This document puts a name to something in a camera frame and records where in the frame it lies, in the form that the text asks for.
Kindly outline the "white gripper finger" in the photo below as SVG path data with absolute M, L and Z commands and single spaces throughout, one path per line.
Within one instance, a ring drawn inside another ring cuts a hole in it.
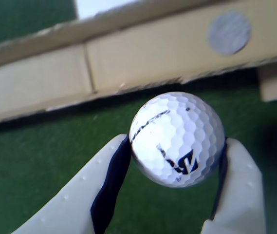
M 114 215 L 130 163 L 130 143 L 119 134 L 60 191 L 18 227 L 16 234 L 103 234 Z
M 226 143 L 212 216 L 203 223 L 201 232 L 264 234 L 266 220 L 262 173 L 240 141 L 228 138 Z

